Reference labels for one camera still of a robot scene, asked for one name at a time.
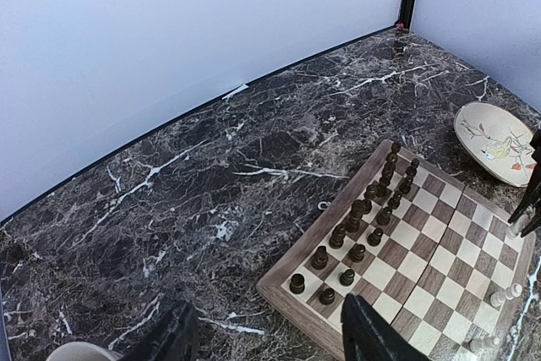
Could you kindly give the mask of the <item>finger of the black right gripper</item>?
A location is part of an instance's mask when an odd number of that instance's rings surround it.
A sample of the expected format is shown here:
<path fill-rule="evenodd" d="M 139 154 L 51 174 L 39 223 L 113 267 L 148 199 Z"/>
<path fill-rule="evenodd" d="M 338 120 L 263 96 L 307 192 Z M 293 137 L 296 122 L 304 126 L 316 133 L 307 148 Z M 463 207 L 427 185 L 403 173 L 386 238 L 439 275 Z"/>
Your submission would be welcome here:
<path fill-rule="evenodd" d="M 514 210 L 508 220 L 509 226 L 515 222 L 523 213 L 527 213 L 530 218 L 528 224 L 523 228 L 520 237 L 526 237 L 528 234 L 540 228 L 540 130 L 533 135 L 530 142 L 533 147 L 532 158 L 535 160 L 533 173 L 528 182 L 526 191 L 522 196 L 521 202 Z"/>

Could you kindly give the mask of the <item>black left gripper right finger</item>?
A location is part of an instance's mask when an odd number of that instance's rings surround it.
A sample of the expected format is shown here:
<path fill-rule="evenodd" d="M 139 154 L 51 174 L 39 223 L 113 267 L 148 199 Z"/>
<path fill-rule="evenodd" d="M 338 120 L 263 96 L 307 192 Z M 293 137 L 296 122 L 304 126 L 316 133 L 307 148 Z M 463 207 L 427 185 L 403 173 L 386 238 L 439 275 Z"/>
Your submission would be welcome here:
<path fill-rule="evenodd" d="M 346 361 L 426 361 L 363 297 L 349 293 L 341 312 Z"/>

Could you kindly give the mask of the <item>white chess pawn piece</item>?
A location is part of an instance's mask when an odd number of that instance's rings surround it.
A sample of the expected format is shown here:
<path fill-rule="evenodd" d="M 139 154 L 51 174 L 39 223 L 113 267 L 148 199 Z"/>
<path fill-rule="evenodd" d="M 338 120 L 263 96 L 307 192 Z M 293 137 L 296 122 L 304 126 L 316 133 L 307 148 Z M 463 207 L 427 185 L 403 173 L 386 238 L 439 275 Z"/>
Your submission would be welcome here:
<path fill-rule="evenodd" d="M 482 353 L 485 350 L 496 348 L 500 345 L 500 339 L 497 336 L 486 336 L 474 338 L 469 343 L 469 350 L 472 353 Z"/>

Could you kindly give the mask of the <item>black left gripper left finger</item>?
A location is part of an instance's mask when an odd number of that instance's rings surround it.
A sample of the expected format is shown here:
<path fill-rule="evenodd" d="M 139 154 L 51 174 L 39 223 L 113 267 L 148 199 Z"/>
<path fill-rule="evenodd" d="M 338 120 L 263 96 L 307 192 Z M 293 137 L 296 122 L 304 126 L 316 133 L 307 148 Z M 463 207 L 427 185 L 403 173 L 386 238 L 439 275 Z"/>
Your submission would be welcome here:
<path fill-rule="evenodd" d="M 122 356 L 122 360 L 195 360 L 198 349 L 197 311 L 189 302 L 180 300 L 132 350 Z"/>

